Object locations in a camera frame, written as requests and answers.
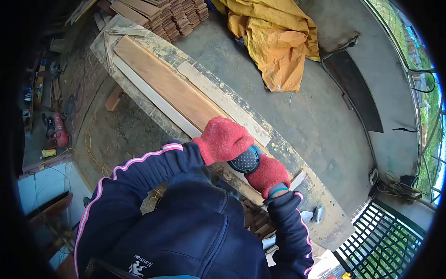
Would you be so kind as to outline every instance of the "black metal grille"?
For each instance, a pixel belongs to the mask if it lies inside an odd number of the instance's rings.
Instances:
[[[426,232],[379,200],[354,222],[356,231],[334,255],[357,278],[399,278]]]

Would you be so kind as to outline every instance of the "yellow tarp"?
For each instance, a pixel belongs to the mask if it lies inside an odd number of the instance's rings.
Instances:
[[[273,92],[299,91],[305,57],[320,61],[317,27],[293,0],[211,0],[228,28],[243,37],[249,55]]]

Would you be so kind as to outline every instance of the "wrist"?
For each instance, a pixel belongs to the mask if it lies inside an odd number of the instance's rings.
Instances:
[[[289,192],[289,189],[284,189],[284,190],[279,190],[279,191],[277,191],[276,193],[274,193],[271,197],[269,197],[270,199],[273,199],[273,198],[277,198],[277,197],[279,197],[279,196],[281,196],[281,195],[284,195],[284,194],[286,194],[286,193],[288,193]]]
[[[277,183],[268,190],[267,199],[272,199],[287,193],[289,190],[285,183]]]
[[[209,150],[206,142],[202,138],[196,137],[192,139],[192,142],[198,145],[198,148],[200,149],[201,158],[203,159],[203,162],[206,166],[210,166],[213,163],[215,163],[215,159],[212,157],[211,151]]]

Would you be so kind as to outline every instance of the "hand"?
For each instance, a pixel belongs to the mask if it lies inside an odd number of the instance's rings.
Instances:
[[[209,120],[201,137],[192,141],[200,148],[206,166],[233,160],[254,144],[245,127],[221,116]]]
[[[267,200],[269,190],[276,184],[285,183],[289,188],[290,182],[285,166],[274,158],[260,154],[260,164],[255,172],[245,174],[249,185],[256,189]]]

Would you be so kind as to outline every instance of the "floor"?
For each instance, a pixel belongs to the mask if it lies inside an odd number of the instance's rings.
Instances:
[[[114,112],[104,103],[115,81],[92,56],[94,21],[75,27],[79,36],[61,76],[62,107],[72,96],[72,116],[66,121],[74,158],[92,191],[110,173],[107,167],[158,150],[169,137],[127,95]],[[174,45],[212,71],[242,96],[296,149],[353,219],[367,201],[372,165],[362,126],[349,111],[341,92],[320,67],[306,60],[301,90],[270,93],[260,72],[228,31],[223,16],[211,14],[188,37]]]

